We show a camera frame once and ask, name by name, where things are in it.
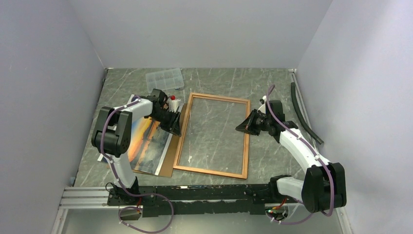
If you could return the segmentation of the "wooden picture frame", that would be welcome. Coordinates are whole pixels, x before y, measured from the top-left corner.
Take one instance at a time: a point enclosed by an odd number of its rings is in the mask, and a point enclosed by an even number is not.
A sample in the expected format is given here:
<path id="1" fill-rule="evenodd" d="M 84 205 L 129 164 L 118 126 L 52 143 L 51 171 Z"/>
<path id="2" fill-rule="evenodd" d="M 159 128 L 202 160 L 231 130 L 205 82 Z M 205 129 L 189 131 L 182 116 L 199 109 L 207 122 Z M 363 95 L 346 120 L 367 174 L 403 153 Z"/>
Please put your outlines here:
<path id="1" fill-rule="evenodd" d="M 194 172 L 194 173 L 202 173 L 202 174 L 208 174 L 208 175 L 214 175 L 214 176 L 225 176 L 225 177 L 238 178 L 238 179 L 247 179 L 248 160 L 249 160 L 249 135 L 247 134 L 244 134 L 244 139 L 243 139 L 242 170 L 240 174 L 179 165 L 179 160 L 182 155 L 182 149 L 183 149 L 184 141 L 185 141 L 185 134 L 187 132 L 187 127 L 189 123 L 190 112 L 191 112 L 191 108 L 192 108 L 193 101 L 195 98 L 244 104 L 246 117 L 248 116 L 248 113 L 250 111 L 251 102 L 250 100 L 247 100 L 244 98 L 225 97 L 225 96 L 218 96 L 218 95 L 212 95 L 212 94 L 201 94 L 201 93 L 191 92 L 189 94 L 187 108 L 185 110 L 185 116 L 183 117 L 182 136 L 179 138 L 179 141 L 178 141 L 178 146 L 177 146 L 177 150 L 175 154 L 173 168 L 176 170 L 182 170 L 182 171 L 188 171 L 188 172 Z"/>

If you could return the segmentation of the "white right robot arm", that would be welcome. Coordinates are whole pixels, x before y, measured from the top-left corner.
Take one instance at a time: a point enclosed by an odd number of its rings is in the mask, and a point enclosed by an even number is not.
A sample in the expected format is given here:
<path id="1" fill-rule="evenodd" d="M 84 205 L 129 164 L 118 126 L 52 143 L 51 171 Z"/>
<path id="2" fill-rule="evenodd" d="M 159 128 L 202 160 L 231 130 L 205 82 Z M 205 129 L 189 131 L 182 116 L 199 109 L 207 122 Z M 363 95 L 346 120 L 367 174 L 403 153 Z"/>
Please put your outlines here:
<path id="1" fill-rule="evenodd" d="M 303 180 L 279 175 L 268 183 L 268 197 L 280 202 L 291 197 L 302 202 L 310 213 L 331 215 L 335 208 L 346 205 L 345 170 L 340 163 L 331 163 L 305 139 L 293 121 L 287 121 L 279 100 L 262 101 L 259 109 L 236 128 L 244 134 L 258 136 L 267 132 L 286 148 L 305 173 Z"/>

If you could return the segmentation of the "sunset photo print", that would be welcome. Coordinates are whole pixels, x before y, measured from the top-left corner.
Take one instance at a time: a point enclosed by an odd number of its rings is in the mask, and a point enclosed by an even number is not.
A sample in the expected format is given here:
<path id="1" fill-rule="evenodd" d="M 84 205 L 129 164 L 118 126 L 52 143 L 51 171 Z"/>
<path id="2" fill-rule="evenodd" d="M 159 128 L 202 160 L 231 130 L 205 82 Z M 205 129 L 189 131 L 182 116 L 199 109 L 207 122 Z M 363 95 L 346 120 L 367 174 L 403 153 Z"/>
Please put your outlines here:
<path id="1" fill-rule="evenodd" d="M 171 176 L 161 168 L 173 136 L 181 136 L 179 100 L 154 89 L 146 97 L 132 95 L 126 105 L 102 107 L 92 134 L 99 160 L 113 162 L 119 175 L 132 171 Z"/>

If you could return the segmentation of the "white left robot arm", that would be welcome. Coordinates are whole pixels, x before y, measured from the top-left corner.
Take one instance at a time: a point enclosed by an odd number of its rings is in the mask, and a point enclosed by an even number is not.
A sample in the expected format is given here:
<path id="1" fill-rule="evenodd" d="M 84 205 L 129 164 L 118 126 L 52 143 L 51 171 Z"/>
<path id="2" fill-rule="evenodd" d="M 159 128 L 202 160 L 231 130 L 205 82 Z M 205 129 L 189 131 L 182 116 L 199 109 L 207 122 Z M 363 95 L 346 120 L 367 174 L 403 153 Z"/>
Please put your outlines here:
<path id="1" fill-rule="evenodd" d="M 120 198 L 126 204 L 136 203 L 140 196 L 138 179 L 127 157 L 133 122 L 151 118 L 165 132 L 180 136 L 179 102 L 164 91 L 153 89 L 148 96 L 133 95 L 124 105 L 104 106 L 99 110 L 91 143 L 108 162 L 115 177 L 114 185 L 122 188 Z"/>

